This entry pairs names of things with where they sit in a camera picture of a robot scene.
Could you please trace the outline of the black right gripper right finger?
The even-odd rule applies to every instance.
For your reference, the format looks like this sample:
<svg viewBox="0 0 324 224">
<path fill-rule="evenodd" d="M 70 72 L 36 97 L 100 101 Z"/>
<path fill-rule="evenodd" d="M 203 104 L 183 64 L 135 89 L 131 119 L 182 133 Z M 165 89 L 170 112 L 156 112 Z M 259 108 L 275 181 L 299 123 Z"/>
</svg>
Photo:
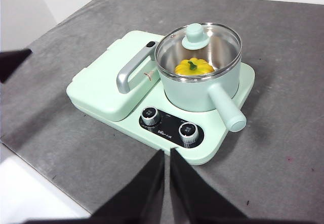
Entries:
<svg viewBox="0 0 324 224">
<path fill-rule="evenodd" d="M 173 148 L 170 194 L 175 221 L 247 221 L 248 217 L 207 184 Z"/>
</svg>

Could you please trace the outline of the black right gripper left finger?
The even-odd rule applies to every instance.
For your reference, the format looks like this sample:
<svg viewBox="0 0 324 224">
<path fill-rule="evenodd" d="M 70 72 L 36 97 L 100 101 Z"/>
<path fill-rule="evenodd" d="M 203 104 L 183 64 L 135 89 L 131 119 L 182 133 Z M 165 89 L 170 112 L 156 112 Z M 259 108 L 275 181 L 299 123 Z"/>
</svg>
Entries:
<svg viewBox="0 0 324 224">
<path fill-rule="evenodd" d="M 165 155 L 162 150 L 92 217 L 106 221 L 160 221 L 165 187 Z"/>
</svg>

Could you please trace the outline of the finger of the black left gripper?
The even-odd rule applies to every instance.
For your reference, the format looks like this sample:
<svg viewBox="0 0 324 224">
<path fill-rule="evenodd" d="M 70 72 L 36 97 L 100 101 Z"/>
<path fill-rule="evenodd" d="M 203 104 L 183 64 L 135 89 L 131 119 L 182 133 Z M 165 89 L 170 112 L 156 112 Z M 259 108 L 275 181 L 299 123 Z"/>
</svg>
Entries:
<svg viewBox="0 0 324 224">
<path fill-rule="evenodd" d="M 5 83 L 31 54 L 31 49 L 1 52 L 1 83 Z"/>
</svg>

